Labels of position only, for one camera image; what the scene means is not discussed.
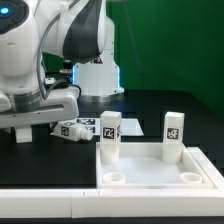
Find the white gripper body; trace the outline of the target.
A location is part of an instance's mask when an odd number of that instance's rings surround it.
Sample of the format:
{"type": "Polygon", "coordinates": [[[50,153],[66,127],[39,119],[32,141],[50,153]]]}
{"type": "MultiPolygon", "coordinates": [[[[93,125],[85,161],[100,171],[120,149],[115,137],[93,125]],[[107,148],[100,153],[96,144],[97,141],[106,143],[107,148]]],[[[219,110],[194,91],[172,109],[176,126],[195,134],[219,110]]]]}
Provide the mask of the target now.
{"type": "Polygon", "coordinates": [[[0,128],[23,125],[37,125],[50,122],[72,120],[79,116],[77,98],[79,89],[70,86],[52,90],[47,100],[39,108],[31,112],[0,112],[0,128]]]}

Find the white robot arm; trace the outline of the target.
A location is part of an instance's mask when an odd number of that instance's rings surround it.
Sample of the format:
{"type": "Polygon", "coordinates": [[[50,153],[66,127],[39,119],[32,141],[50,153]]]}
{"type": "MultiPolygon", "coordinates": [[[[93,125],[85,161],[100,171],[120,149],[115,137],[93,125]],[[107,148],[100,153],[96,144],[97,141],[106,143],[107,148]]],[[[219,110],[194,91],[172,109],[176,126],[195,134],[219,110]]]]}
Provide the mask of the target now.
{"type": "Polygon", "coordinates": [[[77,98],[121,93],[107,0],[0,0],[0,129],[74,119],[77,98]],[[82,64],[76,85],[45,82],[43,55],[82,64]]]}

